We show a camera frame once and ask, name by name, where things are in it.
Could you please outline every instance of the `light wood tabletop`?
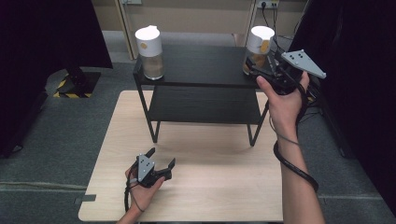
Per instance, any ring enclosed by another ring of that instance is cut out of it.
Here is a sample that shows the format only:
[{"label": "light wood tabletop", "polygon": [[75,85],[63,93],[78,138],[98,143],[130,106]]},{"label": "light wood tabletop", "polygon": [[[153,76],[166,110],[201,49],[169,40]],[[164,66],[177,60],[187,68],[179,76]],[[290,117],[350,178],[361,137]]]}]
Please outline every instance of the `light wood tabletop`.
[{"label": "light wood tabletop", "polygon": [[[145,91],[146,99],[151,94]],[[257,95],[263,109],[267,99],[262,92]],[[268,117],[255,147],[249,145],[247,125],[176,122],[162,122],[154,144],[137,91],[123,91],[86,190],[96,198],[82,203],[79,218],[120,219],[124,172],[139,153],[156,147],[155,170],[173,158],[176,166],[139,221],[282,221],[276,135]]]}]

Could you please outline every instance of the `wooden table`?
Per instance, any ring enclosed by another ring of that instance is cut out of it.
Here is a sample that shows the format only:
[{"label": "wooden table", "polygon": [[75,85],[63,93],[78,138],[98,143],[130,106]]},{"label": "wooden table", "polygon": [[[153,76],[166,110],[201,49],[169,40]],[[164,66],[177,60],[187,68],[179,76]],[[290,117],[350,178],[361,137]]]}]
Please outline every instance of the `wooden table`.
[{"label": "wooden table", "polygon": [[[152,91],[145,91],[150,98]],[[266,102],[258,94],[260,107]],[[78,216],[115,221],[124,214],[124,171],[139,153],[156,147],[156,170],[176,158],[173,178],[163,183],[139,221],[281,221],[280,165],[268,119],[255,147],[246,125],[164,122],[161,141],[151,141],[137,91],[123,91],[110,121]]]}]

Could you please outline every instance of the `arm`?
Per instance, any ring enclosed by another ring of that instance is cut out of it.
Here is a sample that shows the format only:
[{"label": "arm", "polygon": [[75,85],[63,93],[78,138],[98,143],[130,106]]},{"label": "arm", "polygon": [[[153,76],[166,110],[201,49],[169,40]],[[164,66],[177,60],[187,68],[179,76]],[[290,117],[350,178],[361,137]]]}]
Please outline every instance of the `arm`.
[{"label": "arm", "polygon": [[[276,133],[298,143],[295,122],[302,105],[298,90],[280,96],[263,77],[257,77],[257,83],[268,97],[269,111]],[[306,89],[308,83],[308,74],[304,72],[301,84]],[[280,154],[308,173],[300,147],[279,135],[277,141]],[[318,197],[312,186],[283,164],[281,164],[281,174],[284,223],[325,223]]]},{"label": "arm", "polygon": [[117,222],[118,224],[135,224],[137,219],[142,215],[142,211],[145,211],[149,204],[151,203],[152,198],[154,197],[157,190],[161,187],[165,181],[165,177],[161,177],[155,182],[151,188],[146,189],[140,185],[136,185],[130,191],[131,194],[131,208],[127,213]]}]

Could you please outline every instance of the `hand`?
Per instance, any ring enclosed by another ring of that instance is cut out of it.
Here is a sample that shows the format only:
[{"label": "hand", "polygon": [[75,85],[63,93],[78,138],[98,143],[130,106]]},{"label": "hand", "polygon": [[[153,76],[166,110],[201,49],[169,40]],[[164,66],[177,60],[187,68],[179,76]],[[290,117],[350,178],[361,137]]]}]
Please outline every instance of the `hand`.
[{"label": "hand", "polygon": [[[256,81],[268,97],[269,111],[276,131],[283,133],[285,129],[295,128],[295,122],[302,106],[300,92],[296,89],[288,95],[278,95],[265,78],[258,76]],[[303,72],[300,83],[306,90],[309,83],[306,72]]]},{"label": "hand", "polygon": [[[128,177],[128,174],[130,172],[131,168],[129,168],[127,171],[125,171],[125,176]],[[134,179],[135,177],[135,171],[131,173],[131,179]],[[151,203],[152,198],[154,197],[154,194],[157,192],[157,190],[161,187],[163,184],[163,181],[165,181],[165,177],[161,177],[160,179],[155,182],[151,188],[144,188],[136,183],[132,183],[131,185],[134,186],[130,190],[131,194],[131,201],[133,206],[137,206],[141,210],[145,211],[148,207],[149,204]]]}]

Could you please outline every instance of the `gray carpet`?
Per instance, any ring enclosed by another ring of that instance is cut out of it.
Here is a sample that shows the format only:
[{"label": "gray carpet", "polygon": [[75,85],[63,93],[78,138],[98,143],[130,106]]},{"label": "gray carpet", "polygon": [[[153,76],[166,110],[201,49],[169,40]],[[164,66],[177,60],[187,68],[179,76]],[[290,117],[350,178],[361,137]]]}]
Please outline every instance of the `gray carpet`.
[{"label": "gray carpet", "polygon": [[[0,160],[0,223],[82,223],[78,200],[120,92],[135,89],[133,68],[134,62],[128,62],[114,63],[114,69],[84,69],[102,74],[88,99],[52,97],[66,72],[49,78],[49,98],[25,137],[24,149]],[[359,162],[340,155],[318,111],[309,109],[312,114],[300,124],[299,135],[307,166],[319,182],[327,222],[396,223]]]}]

